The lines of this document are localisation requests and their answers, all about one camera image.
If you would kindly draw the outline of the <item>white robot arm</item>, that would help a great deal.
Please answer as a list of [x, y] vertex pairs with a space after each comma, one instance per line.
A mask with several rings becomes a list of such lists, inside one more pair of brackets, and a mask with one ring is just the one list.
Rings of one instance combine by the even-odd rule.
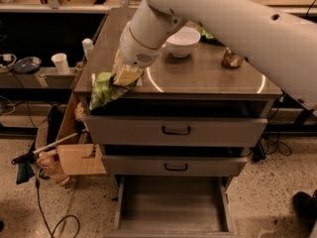
[[317, 108], [317, 24], [249, 0], [142, 0], [120, 37], [122, 61], [147, 67], [192, 21], [307, 110]]

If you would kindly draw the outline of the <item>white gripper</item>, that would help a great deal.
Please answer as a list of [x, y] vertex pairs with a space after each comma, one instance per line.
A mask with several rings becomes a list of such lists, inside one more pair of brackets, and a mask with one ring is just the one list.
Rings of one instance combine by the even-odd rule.
[[154, 63], [164, 42], [163, 24], [138, 25], [129, 21], [121, 34], [119, 51], [113, 63], [114, 84], [128, 86], [138, 80], [143, 72], [142, 67]]

